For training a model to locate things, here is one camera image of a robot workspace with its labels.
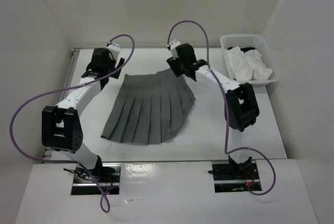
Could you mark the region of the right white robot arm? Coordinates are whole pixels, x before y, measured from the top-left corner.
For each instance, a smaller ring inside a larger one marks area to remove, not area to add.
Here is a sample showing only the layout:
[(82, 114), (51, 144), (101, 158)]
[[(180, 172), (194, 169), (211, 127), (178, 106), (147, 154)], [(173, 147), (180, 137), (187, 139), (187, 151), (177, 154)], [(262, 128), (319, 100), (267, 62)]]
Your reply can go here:
[(188, 43), (181, 44), (178, 40), (173, 40), (166, 45), (166, 48), (172, 55), (167, 59), (167, 63), (176, 77), (185, 75), (222, 96), (226, 120), (224, 152), (229, 156), (229, 174), (235, 179), (241, 178), (251, 166), (252, 157), (232, 155), (247, 148), (236, 147), (228, 150), (228, 142), (232, 137), (237, 144), (240, 144), (242, 133), (254, 125), (259, 116), (259, 107), (252, 85), (227, 78), (214, 70), (208, 60), (197, 60), (194, 48)]

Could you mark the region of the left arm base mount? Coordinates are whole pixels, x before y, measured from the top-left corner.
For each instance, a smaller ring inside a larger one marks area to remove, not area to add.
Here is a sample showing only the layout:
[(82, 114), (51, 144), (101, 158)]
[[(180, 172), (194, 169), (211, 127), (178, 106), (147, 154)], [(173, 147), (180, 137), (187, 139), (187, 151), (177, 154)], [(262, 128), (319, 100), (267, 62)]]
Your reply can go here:
[[(101, 192), (92, 178), (82, 167), (63, 169), (74, 175), (71, 195), (100, 195)], [(118, 195), (120, 193), (121, 166), (112, 165), (104, 167), (102, 175), (94, 175), (94, 178), (107, 195)]]

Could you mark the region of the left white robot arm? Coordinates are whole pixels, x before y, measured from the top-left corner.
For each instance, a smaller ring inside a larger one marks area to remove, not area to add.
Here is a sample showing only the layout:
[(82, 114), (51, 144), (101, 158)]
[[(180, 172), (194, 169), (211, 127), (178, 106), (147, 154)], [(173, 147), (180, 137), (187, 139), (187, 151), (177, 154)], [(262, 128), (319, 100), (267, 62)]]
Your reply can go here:
[(112, 43), (106, 48), (95, 48), (91, 62), (82, 74), (79, 84), (68, 96), (55, 106), (46, 106), (42, 111), (42, 144), (59, 151), (73, 161), (86, 167), (85, 176), (92, 182), (100, 181), (111, 170), (104, 168), (102, 159), (91, 152), (84, 144), (80, 115), (98, 95), (109, 78), (88, 84), (98, 78), (115, 72), (124, 64), (125, 59), (118, 60), (121, 46)]

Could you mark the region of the grey pleated skirt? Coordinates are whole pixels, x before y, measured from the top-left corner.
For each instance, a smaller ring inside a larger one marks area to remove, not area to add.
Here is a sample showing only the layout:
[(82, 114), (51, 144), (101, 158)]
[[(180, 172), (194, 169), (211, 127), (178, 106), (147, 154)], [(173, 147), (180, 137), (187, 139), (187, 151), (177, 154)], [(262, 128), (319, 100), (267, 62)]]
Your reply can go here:
[(101, 137), (116, 143), (168, 142), (183, 127), (196, 98), (171, 69), (125, 75)]

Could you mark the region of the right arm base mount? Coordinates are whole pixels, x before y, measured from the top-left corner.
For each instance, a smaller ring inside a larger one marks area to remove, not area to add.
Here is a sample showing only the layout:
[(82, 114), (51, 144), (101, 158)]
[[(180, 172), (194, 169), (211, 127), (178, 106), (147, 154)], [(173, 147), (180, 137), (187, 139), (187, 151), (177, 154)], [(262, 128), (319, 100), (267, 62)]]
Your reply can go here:
[(252, 162), (249, 168), (239, 175), (233, 175), (227, 161), (213, 162), (208, 171), (213, 176), (214, 191), (216, 193), (261, 191), (261, 182), (257, 170), (257, 164)]

